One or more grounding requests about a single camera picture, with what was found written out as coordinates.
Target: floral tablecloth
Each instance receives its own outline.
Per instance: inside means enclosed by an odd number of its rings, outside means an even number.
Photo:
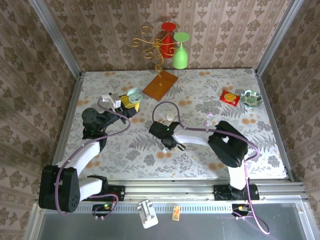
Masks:
[[[168,70],[178,76],[178,81],[162,98],[179,106],[182,122],[187,126],[208,126],[228,121],[250,141],[260,154],[248,163],[253,179],[286,178],[265,105],[245,108],[219,100],[223,90],[240,94],[243,90],[260,92],[251,69]],[[86,72],[79,96],[64,158],[78,148],[82,140],[82,112],[93,107],[99,112],[98,99],[103,94],[124,95],[130,88],[144,89],[156,76],[155,71]],[[186,144],[186,151],[174,149],[163,153],[157,139],[148,133],[152,124],[152,111],[157,101],[143,95],[140,111],[131,119],[132,127],[123,134],[110,137],[103,151],[90,161],[82,176],[100,175],[113,179],[139,178],[227,178],[228,169],[211,148]],[[166,113],[176,113],[170,104],[163,104],[155,119],[166,123]],[[115,133],[126,126],[117,121],[107,133]]]

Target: green bowl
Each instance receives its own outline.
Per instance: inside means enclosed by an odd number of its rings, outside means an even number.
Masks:
[[[243,105],[245,105],[247,108],[259,107],[263,102],[261,94],[254,90],[243,91],[240,94],[240,99]]]

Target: white clip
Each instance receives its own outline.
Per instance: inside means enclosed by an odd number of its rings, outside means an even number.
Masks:
[[[121,107],[121,99],[117,94],[104,94],[101,97],[103,102],[108,102],[111,105],[112,111]]]
[[[158,224],[158,218],[152,202],[147,199],[138,203],[138,211],[145,229]]]

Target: wooden base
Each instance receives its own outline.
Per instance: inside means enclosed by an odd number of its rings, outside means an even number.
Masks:
[[[149,97],[160,101],[163,96],[168,92],[168,90],[175,84],[178,77],[167,72],[162,71],[160,73],[161,78],[157,75],[146,88],[142,91]]]

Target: wall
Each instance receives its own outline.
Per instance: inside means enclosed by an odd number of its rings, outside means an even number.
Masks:
[[[45,0],[82,71],[152,69],[140,28],[166,21],[190,34],[189,68],[253,68],[289,0]],[[143,39],[151,40],[152,34]],[[171,68],[171,60],[165,66]]]
[[[320,226],[320,0],[304,0],[262,79]]]
[[[22,239],[75,79],[30,3],[0,1],[0,239]]]

